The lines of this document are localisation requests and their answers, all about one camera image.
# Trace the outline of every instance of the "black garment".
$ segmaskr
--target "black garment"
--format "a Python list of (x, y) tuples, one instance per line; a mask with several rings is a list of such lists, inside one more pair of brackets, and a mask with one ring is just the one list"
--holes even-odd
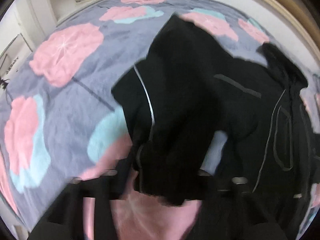
[(263, 44), (261, 50), (268, 69), (231, 57), (204, 30), (172, 16), (146, 59), (112, 93), (134, 144), (136, 190), (175, 205), (204, 198), (197, 170), (214, 131), (224, 130), (228, 141), (215, 177), (246, 177), (294, 239), (311, 182), (319, 182), (310, 120), (299, 96), (308, 83), (277, 47)]

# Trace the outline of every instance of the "wooden trim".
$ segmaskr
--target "wooden trim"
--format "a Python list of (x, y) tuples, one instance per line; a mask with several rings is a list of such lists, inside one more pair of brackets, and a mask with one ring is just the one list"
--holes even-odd
[(302, 35), (311, 51), (320, 61), (320, 30), (293, 0), (263, 0), (283, 15)]

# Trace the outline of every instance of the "wooden edge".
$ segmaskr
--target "wooden edge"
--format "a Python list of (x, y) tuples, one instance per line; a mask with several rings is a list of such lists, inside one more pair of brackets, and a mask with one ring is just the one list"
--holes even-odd
[(293, 0), (263, 0), (284, 16), (301, 34), (320, 62), (320, 30)]

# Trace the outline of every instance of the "bed sheet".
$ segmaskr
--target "bed sheet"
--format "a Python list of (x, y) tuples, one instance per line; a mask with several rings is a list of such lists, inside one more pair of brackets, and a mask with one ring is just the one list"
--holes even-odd
[[(173, 13), (214, 35), (233, 56), (262, 65), (259, 46), (276, 43), (254, 19), (212, 0), (103, 0), (61, 24), (0, 98), (0, 189), (29, 230), (72, 177), (94, 178), (127, 155), (131, 140), (110, 90), (146, 56)], [(303, 71), (312, 82), (305, 102), (320, 130), (313, 108), (317, 86)], [(209, 151), (221, 152), (221, 143)], [(157, 197), (135, 192), (131, 182), (124, 200), (112, 203), (120, 239), (180, 239), (192, 226), (200, 201), (162, 206)], [(93, 204), (84, 203), (91, 240)]]

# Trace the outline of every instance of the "black jacket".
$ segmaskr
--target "black jacket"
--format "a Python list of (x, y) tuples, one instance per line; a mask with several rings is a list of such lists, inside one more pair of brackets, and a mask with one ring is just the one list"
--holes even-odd
[(301, 71), (272, 44), (268, 68), (231, 57), (217, 41), (177, 16), (146, 59), (114, 86), (139, 171), (136, 190), (172, 204), (203, 199), (198, 170), (216, 130), (228, 141), (215, 178), (246, 177), (252, 192), (293, 239), (305, 215), (318, 157), (300, 90)]

